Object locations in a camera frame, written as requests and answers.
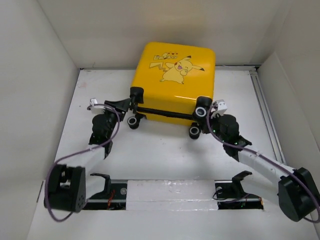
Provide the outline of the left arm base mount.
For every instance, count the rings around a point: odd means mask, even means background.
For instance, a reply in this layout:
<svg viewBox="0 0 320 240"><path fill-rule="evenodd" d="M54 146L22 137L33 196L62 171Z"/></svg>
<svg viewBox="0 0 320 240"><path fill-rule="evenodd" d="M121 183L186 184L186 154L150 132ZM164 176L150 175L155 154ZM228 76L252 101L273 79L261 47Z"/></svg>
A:
<svg viewBox="0 0 320 240"><path fill-rule="evenodd" d="M116 180L111 179L108 174L92 173L86 187L83 210L126 210L128 180Z"/></svg>

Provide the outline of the yellow hard-shell suitcase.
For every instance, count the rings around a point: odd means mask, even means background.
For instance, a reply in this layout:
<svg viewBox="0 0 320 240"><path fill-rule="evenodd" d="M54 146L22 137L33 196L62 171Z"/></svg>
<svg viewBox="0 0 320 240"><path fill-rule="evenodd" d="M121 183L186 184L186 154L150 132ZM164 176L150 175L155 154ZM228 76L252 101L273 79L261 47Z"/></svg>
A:
<svg viewBox="0 0 320 240"><path fill-rule="evenodd" d="M130 86L129 127L137 129L145 118L187 126L189 137L198 139L214 98L215 66L210 48L147 43Z"/></svg>

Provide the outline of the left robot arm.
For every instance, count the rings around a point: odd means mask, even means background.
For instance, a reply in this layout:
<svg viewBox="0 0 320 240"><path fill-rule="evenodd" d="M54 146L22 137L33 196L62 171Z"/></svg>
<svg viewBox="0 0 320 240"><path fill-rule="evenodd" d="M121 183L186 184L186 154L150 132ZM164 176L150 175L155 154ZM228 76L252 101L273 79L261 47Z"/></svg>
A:
<svg viewBox="0 0 320 240"><path fill-rule="evenodd" d="M93 118L87 148L57 159L47 174L44 206L49 213L53 210L78 213L92 197L107 198L112 206L117 187L108 174L94 172L94 168L110 154L113 138L130 104L129 98L104 103L90 99L87 110Z"/></svg>

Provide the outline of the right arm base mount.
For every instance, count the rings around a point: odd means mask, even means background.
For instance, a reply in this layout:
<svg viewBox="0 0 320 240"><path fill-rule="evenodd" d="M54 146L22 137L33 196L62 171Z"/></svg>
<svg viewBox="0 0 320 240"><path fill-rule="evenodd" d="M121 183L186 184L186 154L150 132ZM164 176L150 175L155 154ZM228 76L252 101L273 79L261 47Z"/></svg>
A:
<svg viewBox="0 0 320 240"><path fill-rule="evenodd" d="M231 180L216 180L212 199L217 201L218 210L264 210L262 198L246 193L241 181L252 175L250 171L242 171Z"/></svg>

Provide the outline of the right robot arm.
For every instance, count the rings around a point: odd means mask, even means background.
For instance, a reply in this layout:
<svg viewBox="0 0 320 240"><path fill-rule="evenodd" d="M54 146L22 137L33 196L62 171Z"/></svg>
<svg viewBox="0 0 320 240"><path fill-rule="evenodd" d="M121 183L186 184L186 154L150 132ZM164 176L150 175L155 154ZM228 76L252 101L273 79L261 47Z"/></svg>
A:
<svg viewBox="0 0 320 240"><path fill-rule="evenodd" d="M292 168L270 159L252 147L239 133L234 116L219 110L205 111L205 130L222 143L225 152L241 164L249 166L269 183L254 180L250 172L233 177L231 191L237 197L250 193L278 205L290 220L306 220L307 215L320 210L320 193L311 173L304 167Z"/></svg>

